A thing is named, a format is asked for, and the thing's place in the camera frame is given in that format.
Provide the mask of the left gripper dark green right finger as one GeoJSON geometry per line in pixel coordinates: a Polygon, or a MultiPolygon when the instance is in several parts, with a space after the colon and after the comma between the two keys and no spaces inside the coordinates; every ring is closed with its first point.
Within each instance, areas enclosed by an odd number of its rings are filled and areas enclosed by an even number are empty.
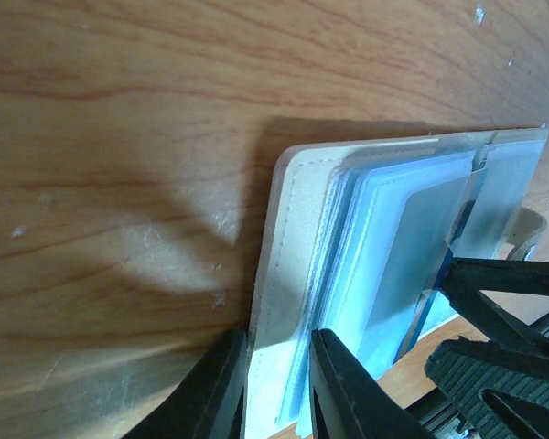
{"type": "Polygon", "coordinates": [[[330,329],[311,332],[309,387],[315,438],[432,438],[396,404],[330,329]]]}

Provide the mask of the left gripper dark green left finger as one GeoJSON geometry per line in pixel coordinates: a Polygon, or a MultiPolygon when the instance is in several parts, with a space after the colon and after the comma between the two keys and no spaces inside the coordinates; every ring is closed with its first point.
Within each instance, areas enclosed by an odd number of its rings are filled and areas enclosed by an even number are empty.
{"type": "Polygon", "coordinates": [[[226,330],[186,378],[126,438],[242,438],[247,340],[226,330]]]}

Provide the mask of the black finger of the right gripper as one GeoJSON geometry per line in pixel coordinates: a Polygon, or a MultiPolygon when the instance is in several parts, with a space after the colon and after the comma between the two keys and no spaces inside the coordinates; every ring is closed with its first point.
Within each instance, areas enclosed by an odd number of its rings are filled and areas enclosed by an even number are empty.
{"type": "Polygon", "coordinates": [[[446,340],[425,375],[480,437],[549,438],[549,357],[446,340]]]}
{"type": "Polygon", "coordinates": [[[549,352],[549,337],[484,291],[549,296],[549,262],[454,258],[441,282],[450,305],[489,340],[517,352],[549,352]]]}

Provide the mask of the beige card holder wallet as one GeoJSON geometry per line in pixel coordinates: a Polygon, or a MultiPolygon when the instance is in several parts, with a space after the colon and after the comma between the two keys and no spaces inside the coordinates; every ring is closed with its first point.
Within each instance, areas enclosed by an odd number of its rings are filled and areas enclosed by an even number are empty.
{"type": "MultiPolygon", "coordinates": [[[[526,260],[545,230],[522,199],[544,128],[298,145],[276,162],[249,325],[245,436],[312,432],[309,339],[333,330],[381,377],[460,207],[453,257],[526,260]]],[[[436,293],[419,338],[456,316],[436,293]]]]}

